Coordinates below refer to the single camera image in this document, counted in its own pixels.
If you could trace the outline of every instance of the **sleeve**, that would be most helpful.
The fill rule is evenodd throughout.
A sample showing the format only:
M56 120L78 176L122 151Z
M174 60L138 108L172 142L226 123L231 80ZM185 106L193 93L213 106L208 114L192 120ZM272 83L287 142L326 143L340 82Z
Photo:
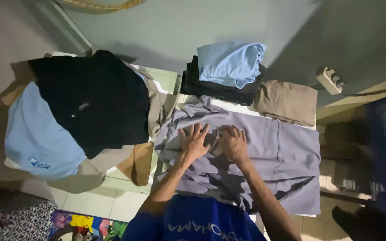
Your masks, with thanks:
M164 232L163 216L138 213L127 225L121 241L161 240Z

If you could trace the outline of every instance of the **colorful mat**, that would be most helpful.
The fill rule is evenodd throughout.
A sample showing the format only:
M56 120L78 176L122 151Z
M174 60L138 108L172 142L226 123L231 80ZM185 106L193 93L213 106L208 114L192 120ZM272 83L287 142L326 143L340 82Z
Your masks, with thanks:
M127 222L97 216L56 210L49 241L115 241L120 240Z

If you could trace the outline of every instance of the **forearm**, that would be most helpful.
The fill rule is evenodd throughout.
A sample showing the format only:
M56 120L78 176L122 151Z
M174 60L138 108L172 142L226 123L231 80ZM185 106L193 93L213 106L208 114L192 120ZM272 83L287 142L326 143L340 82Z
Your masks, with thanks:
M253 194L253 205L258 209L271 240L302 240L290 216L261 179L254 165L249 160L245 163L241 171Z
M186 166L185 159L189 158L186 155L180 157L180 161L171 167L166 176L158 183L157 187L147 197L138 212L149 212L152 215L163 215L166 204L175 193L181 177L183 176Z

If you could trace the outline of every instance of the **electrical outlet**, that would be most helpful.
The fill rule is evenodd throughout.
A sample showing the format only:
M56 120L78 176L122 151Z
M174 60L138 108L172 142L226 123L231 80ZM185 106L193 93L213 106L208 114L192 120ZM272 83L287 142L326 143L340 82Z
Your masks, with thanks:
M324 88L330 93L330 95L336 95L342 92L342 86L337 87L336 81L333 82L331 80L331 76L334 73L334 69L328 69L327 67L325 67L322 71L319 71L319 75L316 76L316 79L324 86Z

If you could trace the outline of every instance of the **blue t-shirt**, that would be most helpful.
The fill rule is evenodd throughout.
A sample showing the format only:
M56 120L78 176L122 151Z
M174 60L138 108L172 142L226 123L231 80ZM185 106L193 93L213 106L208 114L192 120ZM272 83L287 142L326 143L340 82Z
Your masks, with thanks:
M266 241L248 214L214 198L175 195L163 216L137 214L122 241Z

